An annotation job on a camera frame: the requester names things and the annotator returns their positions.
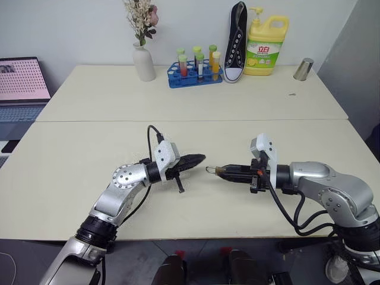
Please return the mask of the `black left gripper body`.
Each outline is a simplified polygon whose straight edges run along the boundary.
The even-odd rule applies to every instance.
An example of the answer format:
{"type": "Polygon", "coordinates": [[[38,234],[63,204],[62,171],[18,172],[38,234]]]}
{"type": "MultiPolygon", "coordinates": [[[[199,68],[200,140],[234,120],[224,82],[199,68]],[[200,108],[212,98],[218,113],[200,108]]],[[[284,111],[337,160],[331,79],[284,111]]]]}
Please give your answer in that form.
{"type": "Polygon", "coordinates": [[[169,180],[175,180],[177,183],[177,186],[179,188],[179,193],[185,192],[185,189],[182,185],[181,179],[180,179],[180,173],[183,172],[184,169],[182,167],[173,167],[166,171],[166,179],[169,180]]]}

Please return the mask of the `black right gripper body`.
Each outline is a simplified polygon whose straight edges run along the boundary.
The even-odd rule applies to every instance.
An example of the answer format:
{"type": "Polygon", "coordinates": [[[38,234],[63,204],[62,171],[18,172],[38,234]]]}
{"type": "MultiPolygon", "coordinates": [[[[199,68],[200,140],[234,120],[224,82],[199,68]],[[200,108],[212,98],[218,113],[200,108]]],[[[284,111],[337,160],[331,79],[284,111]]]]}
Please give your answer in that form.
{"type": "Polygon", "coordinates": [[[268,159],[261,158],[260,160],[251,160],[250,170],[252,172],[252,181],[249,189],[251,193],[257,194],[258,192],[265,192],[267,189],[269,189],[268,182],[266,178],[264,178],[262,171],[262,168],[264,168],[267,176],[269,176],[270,171],[267,170],[267,166],[268,159]]]}

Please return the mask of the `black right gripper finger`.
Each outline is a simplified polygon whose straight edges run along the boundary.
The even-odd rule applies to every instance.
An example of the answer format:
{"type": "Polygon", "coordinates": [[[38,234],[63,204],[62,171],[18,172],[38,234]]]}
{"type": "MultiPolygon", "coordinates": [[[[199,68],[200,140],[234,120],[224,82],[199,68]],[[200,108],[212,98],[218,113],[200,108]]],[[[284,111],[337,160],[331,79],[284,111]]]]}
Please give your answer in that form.
{"type": "Polygon", "coordinates": [[[252,170],[249,165],[228,164],[222,167],[225,175],[251,175],[252,170]]]}
{"type": "Polygon", "coordinates": [[[234,183],[252,183],[251,173],[220,173],[222,179],[234,183]]]}

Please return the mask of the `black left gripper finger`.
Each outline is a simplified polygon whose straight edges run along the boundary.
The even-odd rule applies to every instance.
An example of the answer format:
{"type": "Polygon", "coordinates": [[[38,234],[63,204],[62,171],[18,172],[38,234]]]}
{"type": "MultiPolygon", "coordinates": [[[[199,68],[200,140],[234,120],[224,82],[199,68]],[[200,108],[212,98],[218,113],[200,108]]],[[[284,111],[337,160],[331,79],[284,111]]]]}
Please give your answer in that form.
{"type": "Polygon", "coordinates": [[[192,169],[202,162],[201,159],[180,159],[173,168],[173,175],[179,176],[181,172],[192,169]]]}
{"type": "Polygon", "coordinates": [[[187,154],[182,156],[179,161],[181,167],[195,167],[205,160],[204,154],[187,154]]]}

